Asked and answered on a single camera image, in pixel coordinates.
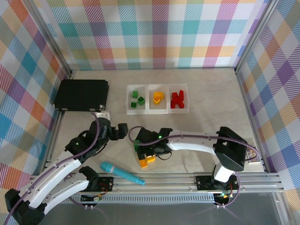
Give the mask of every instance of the black battery pack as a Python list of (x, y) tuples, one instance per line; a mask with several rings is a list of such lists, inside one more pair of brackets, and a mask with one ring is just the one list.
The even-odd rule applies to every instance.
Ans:
[(105, 109), (108, 95), (106, 80), (63, 80), (54, 107), (60, 111), (96, 111)]

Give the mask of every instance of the green block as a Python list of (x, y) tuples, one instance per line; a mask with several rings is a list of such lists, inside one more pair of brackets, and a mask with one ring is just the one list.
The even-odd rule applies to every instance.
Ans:
[(137, 99), (137, 102), (138, 102), (139, 105), (143, 105), (143, 104), (145, 104), (145, 99), (144, 99), (142, 96), (140, 96), (140, 97)]
[(137, 102), (131, 102), (131, 108), (136, 108), (137, 107)]
[(132, 97), (133, 98), (137, 98), (139, 96), (139, 93), (136, 91), (136, 90), (134, 90), (133, 92), (132, 92)]

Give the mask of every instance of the colorful checkered wallpaper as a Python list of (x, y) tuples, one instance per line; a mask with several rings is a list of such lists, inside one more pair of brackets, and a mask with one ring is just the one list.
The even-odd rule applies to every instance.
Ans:
[(35, 0), (73, 69), (233, 66), (266, 2)]
[(240, 78), (271, 170), (300, 222), (300, 1), (282, 0)]
[(0, 224), (4, 194), (38, 171), (56, 117), (50, 102), (66, 78), (21, 0), (0, 0)]

